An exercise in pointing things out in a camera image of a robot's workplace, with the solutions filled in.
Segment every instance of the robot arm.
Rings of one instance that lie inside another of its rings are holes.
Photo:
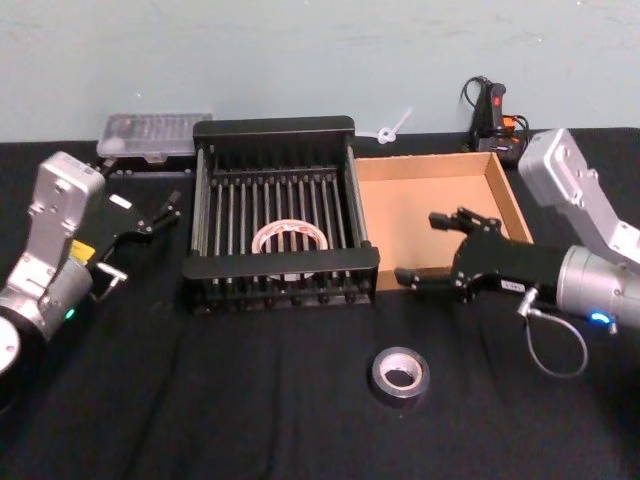
[[[99,301],[127,275],[105,263],[122,242],[149,242],[180,216],[174,192],[151,220],[112,195],[84,163],[58,152],[38,170],[27,247],[0,291],[0,410],[37,366],[54,334],[90,293],[93,275],[111,277]]]
[[[91,275],[69,253],[104,184],[102,175],[63,152],[40,165],[27,247],[0,292],[0,407],[91,288]]]
[[[640,230],[618,219],[568,130],[535,135],[518,170],[538,204],[566,216],[589,251],[640,273]]]
[[[456,252],[449,288],[463,301],[483,290],[530,297],[555,306],[559,311],[604,323],[640,329],[640,277],[624,265],[615,265],[588,249],[568,250],[517,242],[505,238],[498,219],[484,218],[464,208],[451,216],[432,213],[431,227],[458,230],[467,235]],[[396,269],[401,285],[431,290],[436,284],[428,276]]]

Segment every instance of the blue led light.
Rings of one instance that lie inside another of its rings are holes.
[[[605,325],[609,325],[613,322],[613,319],[611,317],[602,312],[593,312],[590,316],[590,319],[592,322],[603,323]]]

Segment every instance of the yellow label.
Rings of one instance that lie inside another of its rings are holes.
[[[77,240],[71,243],[71,256],[82,265],[86,265],[94,253],[96,253],[96,249],[89,245],[85,245]]]

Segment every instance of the white plastic clip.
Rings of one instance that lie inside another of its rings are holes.
[[[396,141],[396,133],[400,130],[400,127],[404,125],[404,123],[409,119],[411,114],[413,113],[413,109],[409,109],[404,112],[404,115],[400,118],[398,123],[393,128],[384,127],[381,128],[378,133],[373,132],[356,132],[356,137],[370,137],[378,140],[380,145],[384,145],[385,143],[391,143]]]

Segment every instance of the black power tool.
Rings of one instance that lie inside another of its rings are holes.
[[[467,91],[472,83],[480,87],[475,103]],[[503,84],[478,76],[467,80],[460,96],[473,107],[467,148],[474,152],[495,152],[504,167],[513,168],[527,148],[529,122],[522,115],[503,115],[502,97],[506,91]],[[521,133],[516,133],[516,125]]]

